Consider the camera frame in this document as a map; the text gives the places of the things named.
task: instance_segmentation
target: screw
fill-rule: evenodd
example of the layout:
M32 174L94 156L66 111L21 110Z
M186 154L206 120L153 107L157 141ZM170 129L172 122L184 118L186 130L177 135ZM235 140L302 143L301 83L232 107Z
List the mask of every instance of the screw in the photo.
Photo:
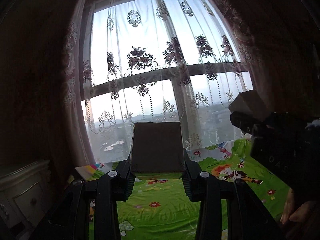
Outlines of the screw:
M116 172L116 171L109 171L108 175L109 175L109 177L115 177L115 176L118 175L118 172Z
M206 172L206 171L201 171L200 172L200 176L203 177L203 178L207 178L207 177L210 176L210 174L208 172Z
M73 183L73 185L75 185L75 186L79 186L79 185L81 185L82 184L82 179L75 179L72 183Z
M243 186L245 182L242 179L236 179L236 184L238 184L239 186Z

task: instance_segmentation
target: cartoon print bedsheet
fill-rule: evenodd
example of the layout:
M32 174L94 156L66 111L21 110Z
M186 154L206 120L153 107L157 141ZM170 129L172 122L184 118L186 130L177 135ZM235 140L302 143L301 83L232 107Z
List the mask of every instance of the cartoon print bedsheet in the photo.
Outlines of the cartoon print bedsheet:
M289 187L249 155L247 139L228 141L188 151L203 171L219 179L245 180L271 215L279 220ZM85 180L98 179L117 163L98 163L76 168ZM192 203L181 179L138 180L127 202L118 202L122 240L192 240L195 237L200 203ZM222 239L227 239L227 207L222 203ZM89 239L93 239L94 202L90 210Z

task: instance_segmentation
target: drawer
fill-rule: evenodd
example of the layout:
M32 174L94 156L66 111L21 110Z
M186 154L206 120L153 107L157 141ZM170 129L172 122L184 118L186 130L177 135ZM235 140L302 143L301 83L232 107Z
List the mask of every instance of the drawer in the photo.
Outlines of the drawer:
M45 215L41 208L43 195L44 192L40 183L37 182L21 194L13 197L13 201L16 203L21 213L33 226L37 226Z
M3 192L0 192L0 216L9 228L15 226L21 221L21 219L13 211Z

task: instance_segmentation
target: orange hair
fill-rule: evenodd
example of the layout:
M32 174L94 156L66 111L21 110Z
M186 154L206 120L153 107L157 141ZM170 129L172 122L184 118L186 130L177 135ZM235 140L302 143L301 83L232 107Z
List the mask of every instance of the orange hair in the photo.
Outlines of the orange hair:
M220 172L226 168L229 168L230 166L231 164L219 165L218 167L212 169L211 174L215 177L219 177Z

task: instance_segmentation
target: cardboard box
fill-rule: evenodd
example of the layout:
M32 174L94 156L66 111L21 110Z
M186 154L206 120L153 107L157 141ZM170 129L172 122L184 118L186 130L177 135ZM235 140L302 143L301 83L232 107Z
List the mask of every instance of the cardboard box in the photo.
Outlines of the cardboard box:
M256 90L239 93L228 108L231 113L241 112L259 121L264 121L271 114Z
M180 122L136 122L130 167L138 179L179 179L185 171Z

